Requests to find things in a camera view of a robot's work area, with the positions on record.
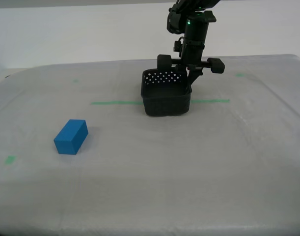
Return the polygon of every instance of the blue block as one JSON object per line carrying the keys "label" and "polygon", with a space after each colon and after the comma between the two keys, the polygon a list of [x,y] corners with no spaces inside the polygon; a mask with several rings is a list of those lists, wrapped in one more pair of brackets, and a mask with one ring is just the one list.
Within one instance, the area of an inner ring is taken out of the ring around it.
{"label": "blue block", "polygon": [[58,153],[76,155],[87,135],[85,120],[69,120],[54,139]]}

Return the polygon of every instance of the white wall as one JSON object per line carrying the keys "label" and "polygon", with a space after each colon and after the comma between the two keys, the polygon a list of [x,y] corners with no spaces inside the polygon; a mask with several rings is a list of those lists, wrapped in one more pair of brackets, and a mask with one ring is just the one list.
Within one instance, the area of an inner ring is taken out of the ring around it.
{"label": "white wall", "polygon": [[[7,68],[172,54],[172,3],[0,9],[0,64]],[[300,0],[222,1],[204,56],[300,56]]]}

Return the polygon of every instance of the green tape mark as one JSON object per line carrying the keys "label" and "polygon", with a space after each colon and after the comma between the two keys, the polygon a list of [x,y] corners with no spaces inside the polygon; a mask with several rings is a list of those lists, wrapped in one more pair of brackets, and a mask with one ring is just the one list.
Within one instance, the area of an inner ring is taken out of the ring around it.
{"label": "green tape mark", "polygon": [[243,74],[243,73],[237,73],[236,74],[236,77],[243,77],[243,76],[245,76],[245,74]]}
{"label": "green tape mark", "polygon": [[[229,103],[230,100],[212,99],[212,100],[192,100],[191,103]],[[143,102],[133,101],[111,101],[111,102],[92,102],[91,105],[143,105]]]}
{"label": "green tape mark", "polygon": [[132,101],[92,102],[91,105],[143,105],[143,102],[132,102]]}
{"label": "green tape mark", "polygon": [[212,99],[212,100],[192,100],[191,103],[229,103],[230,100]]}
{"label": "green tape mark", "polygon": [[6,165],[11,165],[13,162],[15,162],[15,160],[17,159],[16,156],[8,156],[8,158],[5,160],[5,164]]}

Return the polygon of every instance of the black knob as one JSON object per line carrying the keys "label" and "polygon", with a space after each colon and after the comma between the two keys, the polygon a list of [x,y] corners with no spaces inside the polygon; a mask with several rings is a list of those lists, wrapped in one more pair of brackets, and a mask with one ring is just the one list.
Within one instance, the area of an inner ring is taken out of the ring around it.
{"label": "black knob", "polygon": [[180,52],[181,50],[181,47],[182,47],[182,43],[181,41],[175,41],[175,44],[174,44],[174,52]]}
{"label": "black knob", "polygon": [[223,74],[225,70],[225,65],[221,61],[221,59],[218,58],[208,58],[207,62],[210,64],[210,68],[212,73],[215,74]]}

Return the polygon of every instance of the black basket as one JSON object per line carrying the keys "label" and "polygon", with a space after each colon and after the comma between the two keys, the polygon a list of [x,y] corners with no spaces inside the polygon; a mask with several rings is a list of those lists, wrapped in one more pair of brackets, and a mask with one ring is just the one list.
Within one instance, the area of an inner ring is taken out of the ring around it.
{"label": "black basket", "polygon": [[141,96],[149,116],[176,116],[189,110],[191,85],[186,71],[145,70],[142,75]]}

